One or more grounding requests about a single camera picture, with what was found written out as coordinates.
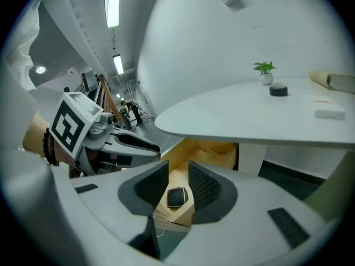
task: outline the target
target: person in black clothing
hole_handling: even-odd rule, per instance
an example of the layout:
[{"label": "person in black clothing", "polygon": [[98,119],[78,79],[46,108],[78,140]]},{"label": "person in black clothing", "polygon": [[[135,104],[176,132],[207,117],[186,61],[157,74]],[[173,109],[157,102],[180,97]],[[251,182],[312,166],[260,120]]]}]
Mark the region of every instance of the person in black clothing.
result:
[{"label": "person in black clothing", "polygon": [[138,108],[136,105],[134,105],[131,102],[126,103],[125,101],[121,101],[121,105],[126,105],[128,108],[127,113],[129,114],[129,112],[132,110],[134,113],[135,118],[137,119],[137,125],[142,123],[142,119],[140,118],[139,112],[138,112]]}]

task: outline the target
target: black baseboard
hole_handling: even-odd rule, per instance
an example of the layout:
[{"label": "black baseboard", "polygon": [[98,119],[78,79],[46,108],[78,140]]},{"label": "black baseboard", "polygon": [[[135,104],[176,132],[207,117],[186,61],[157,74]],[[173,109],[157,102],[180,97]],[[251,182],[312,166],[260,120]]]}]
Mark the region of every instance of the black baseboard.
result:
[{"label": "black baseboard", "polygon": [[303,181],[306,181],[306,182],[309,182],[309,183],[312,183],[312,184],[315,184],[315,185],[321,185],[325,181],[324,178],[308,175],[306,173],[303,173],[303,172],[300,172],[300,171],[295,171],[295,170],[292,170],[290,168],[279,166],[279,165],[277,165],[275,163],[271,163],[271,162],[267,162],[267,161],[263,161],[262,162],[262,166],[271,168],[274,171],[277,171],[279,173],[283,173],[285,175],[288,175],[288,176],[291,176],[291,177],[294,177],[294,178],[297,178],[299,180],[303,180]]}]

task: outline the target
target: open drawer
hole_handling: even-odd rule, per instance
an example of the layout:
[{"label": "open drawer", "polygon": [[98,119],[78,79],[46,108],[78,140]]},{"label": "open drawer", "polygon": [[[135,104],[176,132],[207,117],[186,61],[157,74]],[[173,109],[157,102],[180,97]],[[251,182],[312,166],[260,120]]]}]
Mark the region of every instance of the open drawer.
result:
[{"label": "open drawer", "polygon": [[[169,161],[169,184],[156,210],[154,219],[159,222],[167,221],[182,226],[190,226],[195,212],[194,198],[189,186],[188,163],[190,160],[209,163],[216,166],[234,168],[238,155],[238,145],[227,142],[213,142],[185,138],[170,149],[161,158]],[[168,190],[184,187],[188,200],[180,208],[167,207]]]}]

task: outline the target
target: ceiling light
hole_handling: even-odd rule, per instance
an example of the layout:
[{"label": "ceiling light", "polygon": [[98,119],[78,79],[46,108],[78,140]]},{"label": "ceiling light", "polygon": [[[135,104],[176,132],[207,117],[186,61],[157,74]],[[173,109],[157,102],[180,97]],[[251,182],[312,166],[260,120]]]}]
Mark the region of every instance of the ceiling light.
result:
[{"label": "ceiling light", "polygon": [[36,72],[37,74],[43,74],[43,73],[45,72],[45,67],[40,66],[40,67],[38,67],[38,68],[35,70],[35,72]]},{"label": "ceiling light", "polygon": [[123,74],[123,67],[122,67],[122,61],[121,61],[121,55],[115,55],[113,56],[113,62],[115,63],[116,70],[119,75]]},{"label": "ceiling light", "polygon": [[107,27],[116,27],[119,23],[120,0],[105,0]]}]

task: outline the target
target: round ceiling light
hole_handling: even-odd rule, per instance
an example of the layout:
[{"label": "round ceiling light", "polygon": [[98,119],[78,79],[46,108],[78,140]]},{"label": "round ceiling light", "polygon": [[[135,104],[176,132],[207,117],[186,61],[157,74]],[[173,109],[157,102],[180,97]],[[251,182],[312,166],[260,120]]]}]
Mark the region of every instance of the round ceiling light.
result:
[{"label": "round ceiling light", "polygon": [[40,66],[35,71],[37,74],[43,74],[45,72],[45,67]]}]

